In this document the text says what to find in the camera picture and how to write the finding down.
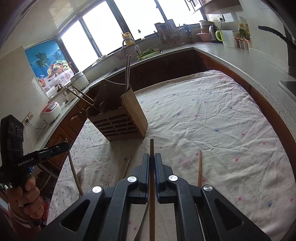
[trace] wall socket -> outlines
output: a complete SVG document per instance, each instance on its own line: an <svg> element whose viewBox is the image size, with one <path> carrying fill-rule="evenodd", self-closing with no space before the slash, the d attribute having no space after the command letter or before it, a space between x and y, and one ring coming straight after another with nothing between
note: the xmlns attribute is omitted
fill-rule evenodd
<svg viewBox="0 0 296 241"><path fill-rule="evenodd" d="M218 22L225 22L225 18L223 15L218 16L217 19L218 19Z"/></svg>
<svg viewBox="0 0 296 241"><path fill-rule="evenodd" d="M30 111L30 113L27 114L27 116L22 121L22 123L24 124L24 126L33 118L33 116L34 116L34 114L32 113L32 111Z"/></svg>

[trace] kitchen counter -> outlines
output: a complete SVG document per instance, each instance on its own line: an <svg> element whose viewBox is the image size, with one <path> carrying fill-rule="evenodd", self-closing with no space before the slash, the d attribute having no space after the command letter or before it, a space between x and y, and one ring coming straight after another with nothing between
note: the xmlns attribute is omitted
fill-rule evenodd
<svg viewBox="0 0 296 241"><path fill-rule="evenodd" d="M280 80L296 81L296 79L256 54L252 54L249 51L239 48L227 48L224 47L223 44L197 42L171 49L164 49L159 55L133 63L131 68L157 58L188 50L196 50L209 56L245 79L270 103L288 127L294 140L296 140L296 102L284 89L279 86ZM125 68L121 68L112 74L106 73L92 81L82 91L87 93L91 88L98 85L101 80L112 78L124 71ZM70 112L78 101L79 98L76 97L62 110L62 113L50 126L40 132L33 148L34 150L44 148L63 118Z"/></svg>

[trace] white rice cooker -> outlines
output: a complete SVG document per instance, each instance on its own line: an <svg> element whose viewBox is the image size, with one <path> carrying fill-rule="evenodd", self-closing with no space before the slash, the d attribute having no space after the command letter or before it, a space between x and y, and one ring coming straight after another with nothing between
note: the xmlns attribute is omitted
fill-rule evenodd
<svg viewBox="0 0 296 241"><path fill-rule="evenodd" d="M87 80L83 72L78 72L77 74L75 74L71 78L71 83L79 90L83 90L86 86L89 85L89 81Z"/></svg>
<svg viewBox="0 0 296 241"><path fill-rule="evenodd" d="M46 125L51 124L61 113L61 107L58 102L47 104L41 111L39 118L44 121Z"/></svg>

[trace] green vegetables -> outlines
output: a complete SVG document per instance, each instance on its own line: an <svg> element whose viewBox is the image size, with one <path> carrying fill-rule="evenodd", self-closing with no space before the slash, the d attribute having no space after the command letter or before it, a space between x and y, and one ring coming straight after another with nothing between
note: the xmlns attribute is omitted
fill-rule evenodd
<svg viewBox="0 0 296 241"><path fill-rule="evenodd" d="M142 58L148 54L154 53L156 52L156 50L153 50L152 48L147 49L146 51L143 51L141 53L139 53L138 58Z"/></svg>

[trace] finger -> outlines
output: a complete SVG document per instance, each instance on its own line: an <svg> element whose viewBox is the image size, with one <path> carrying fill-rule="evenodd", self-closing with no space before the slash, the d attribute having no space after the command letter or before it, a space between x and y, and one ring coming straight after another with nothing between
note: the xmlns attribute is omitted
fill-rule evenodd
<svg viewBox="0 0 296 241"><path fill-rule="evenodd" d="M44 208L41 206L37 212L30 214L30 217L33 219L41 218L44 212Z"/></svg>
<svg viewBox="0 0 296 241"><path fill-rule="evenodd" d="M22 188L20 186L17 188L8 188L6 190L6 196L8 202L12 203L22 197Z"/></svg>
<svg viewBox="0 0 296 241"><path fill-rule="evenodd" d="M27 191L30 191L36 185L36 179L30 175L26 181L25 188Z"/></svg>
<svg viewBox="0 0 296 241"><path fill-rule="evenodd" d="M39 194L39 189L37 187L33 187L30 191L23 193L20 201L23 204L33 202L39 196Z"/></svg>
<svg viewBox="0 0 296 241"><path fill-rule="evenodd" d="M24 207L25 214L33 214L38 211L42 204L40 197L36 198L33 202L29 203L27 206Z"/></svg>

